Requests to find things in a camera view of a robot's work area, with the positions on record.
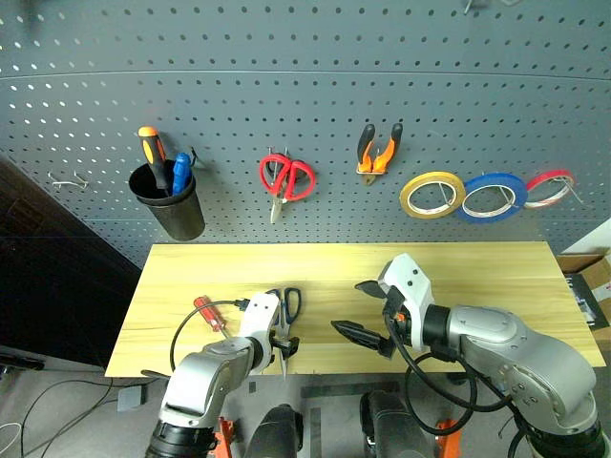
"pen holder cup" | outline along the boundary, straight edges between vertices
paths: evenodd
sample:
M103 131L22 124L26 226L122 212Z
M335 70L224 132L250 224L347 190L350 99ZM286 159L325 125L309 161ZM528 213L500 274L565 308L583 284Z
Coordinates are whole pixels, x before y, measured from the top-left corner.
M174 160L166 160L164 165L167 176L173 177ZM136 198L151 210L172 239L188 241L196 239L203 232L205 222L193 175L180 194L170 197L157 188L155 176L148 164L132 172L129 184Z

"dark wall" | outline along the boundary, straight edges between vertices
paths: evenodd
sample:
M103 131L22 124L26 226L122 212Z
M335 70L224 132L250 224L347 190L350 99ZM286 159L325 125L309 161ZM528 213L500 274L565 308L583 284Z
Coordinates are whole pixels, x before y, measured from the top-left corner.
M1 345L105 366L139 273L0 159Z

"pegboard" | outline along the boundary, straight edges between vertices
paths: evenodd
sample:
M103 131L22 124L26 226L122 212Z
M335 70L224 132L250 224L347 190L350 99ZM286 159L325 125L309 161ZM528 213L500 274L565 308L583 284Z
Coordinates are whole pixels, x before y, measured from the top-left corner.
M3 2L0 147L140 266L152 243L171 242L127 186L143 124L159 128L169 156L199 152L206 229L194 242L546 239L559 251L610 213L608 5L478 5ZM361 185L363 127L375 124L384 148L398 121L388 175ZM258 178L272 145L318 178L274 225ZM552 168L573 171L583 203L468 224L412 219L398 201L429 171L528 180ZM90 185L56 190L49 171Z

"red scissors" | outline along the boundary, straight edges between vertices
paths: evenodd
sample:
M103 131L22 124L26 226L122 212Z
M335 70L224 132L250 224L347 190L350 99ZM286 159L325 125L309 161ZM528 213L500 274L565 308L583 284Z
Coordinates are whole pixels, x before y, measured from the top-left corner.
M265 177L266 170L273 171L271 183ZM295 183L304 176L303 174L309 179L309 183L302 193L295 194ZM284 203L309 196L316 185L316 176L309 165L277 153L262 159L259 165L259 177L265 189L273 197L270 217L272 223L278 219Z

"wooden tabletop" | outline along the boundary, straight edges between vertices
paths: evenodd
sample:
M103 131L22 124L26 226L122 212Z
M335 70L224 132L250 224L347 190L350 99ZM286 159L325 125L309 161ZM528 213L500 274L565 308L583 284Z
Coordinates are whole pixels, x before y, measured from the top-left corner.
M353 285L377 279L401 253L409 253L429 276L437 304L505 308L535 331L572 345L592 366L604 365L545 242L160 244L146 261L106 375L136 377L141 369L169 374L170 342L198 296L234 300L288 286L301 288L304 298L290 328L301 343L288 360L289 373L405 371L398 353L389 361L348 342L329 324L350 320L388 336L383 302ZM236 335L242 312L233 305L219 310ZM221 337L203 317L193 317L180 335L177 362ZM426 363L426 370L456 370L432 359ZM278 362L265 373L280 373Z

